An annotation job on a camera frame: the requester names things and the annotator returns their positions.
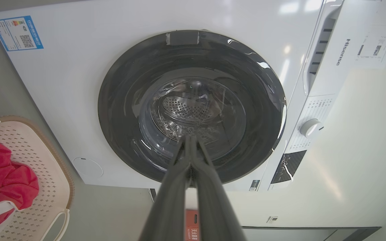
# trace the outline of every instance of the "washer door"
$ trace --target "washer door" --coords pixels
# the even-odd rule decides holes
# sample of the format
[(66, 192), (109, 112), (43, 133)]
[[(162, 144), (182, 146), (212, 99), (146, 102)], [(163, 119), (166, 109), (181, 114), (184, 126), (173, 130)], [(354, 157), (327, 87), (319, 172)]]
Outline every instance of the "washer door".
[(162, 181), (178, 139), (204, 141), (223, 183), (261, 165), (285, 125), (283, 88), (244, 44), (183, 30), (144, 40), (108, 71), (99, 94), (102, 131), (130, 167)]

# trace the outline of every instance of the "front-load washer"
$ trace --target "front-load washer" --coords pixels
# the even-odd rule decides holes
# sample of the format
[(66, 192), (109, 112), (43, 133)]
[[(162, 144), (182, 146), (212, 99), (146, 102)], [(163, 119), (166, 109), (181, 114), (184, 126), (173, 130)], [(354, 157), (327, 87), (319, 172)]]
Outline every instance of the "front-load washer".
[(226, 190), (267, 190), (341, 4), (92, 0), (0, 12), (0, 40), (85, 183), (158, 188), (195, 133)]

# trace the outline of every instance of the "small label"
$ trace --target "small label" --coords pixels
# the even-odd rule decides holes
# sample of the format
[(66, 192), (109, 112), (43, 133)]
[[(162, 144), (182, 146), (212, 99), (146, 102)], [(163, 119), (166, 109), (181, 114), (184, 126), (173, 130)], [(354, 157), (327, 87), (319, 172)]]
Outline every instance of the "small label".
[(267, 221), (267, 223), (274, 223), (276, 220), (278, 219), (278, 216), (270, 216), (269, 218), (268, 218), (268, 221)]
[(381, 69), (386, 65), (386, 26), (374, 25), (358, 46), (356, 67)]
[(250, 191), (256, 191), (259, 187), (260, 180), (253, 180), (253, 183), (251, 183)]
[(43, 49), (31, 16), (0, 19), (0, 40), (6, 51)]

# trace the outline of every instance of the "white laundry basket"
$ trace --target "white laundry basket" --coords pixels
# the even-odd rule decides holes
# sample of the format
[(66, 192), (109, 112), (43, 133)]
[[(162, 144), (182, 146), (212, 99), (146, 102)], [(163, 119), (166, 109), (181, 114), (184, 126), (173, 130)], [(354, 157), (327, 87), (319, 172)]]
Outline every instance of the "white laundry basket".
[(62, 238), (69, 222), (74, 184), (53, 145), (30, 120), (0, 117), (0, 143), (12, 151), (11, 159), (32, 168), (40, 191), (28, 209), (14, 216), (0, 233), (0, 241), (41, 241), (62, 214), (65, 221), (55, 241)]

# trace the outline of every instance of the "blue label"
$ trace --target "blue label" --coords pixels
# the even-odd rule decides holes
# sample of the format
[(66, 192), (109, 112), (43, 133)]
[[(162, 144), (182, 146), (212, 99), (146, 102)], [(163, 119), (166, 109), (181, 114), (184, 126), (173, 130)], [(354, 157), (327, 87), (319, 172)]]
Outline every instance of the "blue label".
[(0, 40), (6, 51), (44, 48), (31, 16), (0, 19)]

